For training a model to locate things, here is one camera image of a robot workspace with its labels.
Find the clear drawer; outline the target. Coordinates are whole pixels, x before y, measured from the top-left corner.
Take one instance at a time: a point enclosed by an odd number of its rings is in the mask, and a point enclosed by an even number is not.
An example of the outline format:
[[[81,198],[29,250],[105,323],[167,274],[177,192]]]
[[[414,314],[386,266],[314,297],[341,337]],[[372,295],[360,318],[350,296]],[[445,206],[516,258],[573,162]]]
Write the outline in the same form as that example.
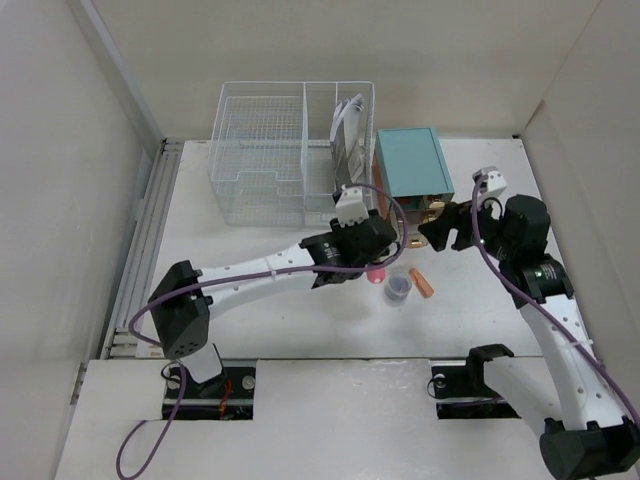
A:
[[[427,219],[426,198],[424,196],[405,196],[395,197],[395,200],[404,212],[405,222],[403,222],[397,214],[391,201],[387,199],[385,195],[377,193],[376,201],[379,213],[394,227],[399,236],[402,236],[406,227],[408,248],[426,247],[428,241],[426,237],[419,232],[419,226]]]

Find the pink capped marker tube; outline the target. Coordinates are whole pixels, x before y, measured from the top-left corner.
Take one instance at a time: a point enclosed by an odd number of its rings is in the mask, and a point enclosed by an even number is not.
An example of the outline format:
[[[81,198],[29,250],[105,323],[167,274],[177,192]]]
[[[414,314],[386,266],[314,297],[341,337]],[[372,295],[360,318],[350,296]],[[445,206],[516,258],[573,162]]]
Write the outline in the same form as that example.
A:
[[[366,273],[367,280],[374,285],[383,284],[386,279],[386,269],[376,268]]]

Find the teal drawer box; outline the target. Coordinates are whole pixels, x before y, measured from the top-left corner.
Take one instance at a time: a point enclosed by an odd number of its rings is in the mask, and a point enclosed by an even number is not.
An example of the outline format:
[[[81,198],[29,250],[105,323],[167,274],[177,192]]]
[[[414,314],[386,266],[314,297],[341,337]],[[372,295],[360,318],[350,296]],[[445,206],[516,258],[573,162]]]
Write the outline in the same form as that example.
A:
[[[392,197],[434,196],[448,202],[455,193],[434,127],[378,130],[374,165]]]

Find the grey setup guide booklet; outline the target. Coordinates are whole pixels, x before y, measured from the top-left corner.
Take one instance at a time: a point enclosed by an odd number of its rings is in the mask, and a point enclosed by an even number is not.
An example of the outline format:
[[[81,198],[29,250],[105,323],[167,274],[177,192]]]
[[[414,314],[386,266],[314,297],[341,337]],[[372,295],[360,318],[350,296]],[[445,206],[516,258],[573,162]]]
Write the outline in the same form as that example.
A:
[[[330,130],[331,155],[334,164],[335,190],[353,182],[351,157],[358,146],[358,128],[360,109],[357,106],[346,106],[334,119]]]

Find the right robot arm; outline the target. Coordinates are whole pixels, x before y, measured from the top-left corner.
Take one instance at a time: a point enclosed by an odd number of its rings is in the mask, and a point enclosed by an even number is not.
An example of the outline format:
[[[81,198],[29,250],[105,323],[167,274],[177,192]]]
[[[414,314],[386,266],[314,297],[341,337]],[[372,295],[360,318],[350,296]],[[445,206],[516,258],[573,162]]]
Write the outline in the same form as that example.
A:
[[[579,319],[574,288],[563,265],[547,253],[551,220],[539,199],[509,198],[499,217],[478,202],[451,203],[419,231],[437,251],[452,230],[452,246],[480,246],[532,331],[556,394],[546,395],[503,344],[473,347],[463,365],[432,370],[439,400],[502,399],[538,438],[543,462],[556,479],[594,479],[629,471],[639,460],[639,416],[596,360]]]

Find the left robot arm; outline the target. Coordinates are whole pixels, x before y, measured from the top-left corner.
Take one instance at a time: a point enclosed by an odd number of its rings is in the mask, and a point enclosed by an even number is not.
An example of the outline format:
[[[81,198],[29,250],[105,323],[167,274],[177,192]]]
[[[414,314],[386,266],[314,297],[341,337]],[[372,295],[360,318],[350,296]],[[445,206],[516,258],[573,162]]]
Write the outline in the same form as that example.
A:
[[[201,398],[228,381],[209,340],[209,322],[234,308],[287,291],[310,291],[356,280],[398,243],[398,234],[376,210],[350,226],[334,219],[326,233],[307,237],[272,255],[211,270],[188,260],[170,267],[149,298],[164,356],[185,369]]]

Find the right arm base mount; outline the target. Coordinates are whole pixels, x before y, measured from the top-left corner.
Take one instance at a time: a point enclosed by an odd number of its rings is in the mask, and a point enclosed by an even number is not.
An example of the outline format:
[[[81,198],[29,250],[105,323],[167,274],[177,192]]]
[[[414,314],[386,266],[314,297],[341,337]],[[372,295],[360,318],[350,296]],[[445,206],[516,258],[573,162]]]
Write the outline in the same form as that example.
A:
[[[518,419],[516,411],[495,391],[473,383],[462,363],[431,365],[429,395],[439,420]]]

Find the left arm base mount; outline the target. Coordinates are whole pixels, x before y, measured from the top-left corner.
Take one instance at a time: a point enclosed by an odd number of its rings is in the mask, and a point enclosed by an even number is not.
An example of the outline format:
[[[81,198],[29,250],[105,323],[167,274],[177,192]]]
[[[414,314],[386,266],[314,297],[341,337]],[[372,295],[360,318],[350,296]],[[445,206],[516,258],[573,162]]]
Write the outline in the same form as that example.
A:
[[[161,406],[163,420],[168,420],[181,391],[181,374],[176,363],[161,371],[165,381]],[[256,363],[227,362],[224,374],[212,383],[199,385],[186,373],[184,395],[178,403],[176,420],[245,421],[252,420],[256,388]]]

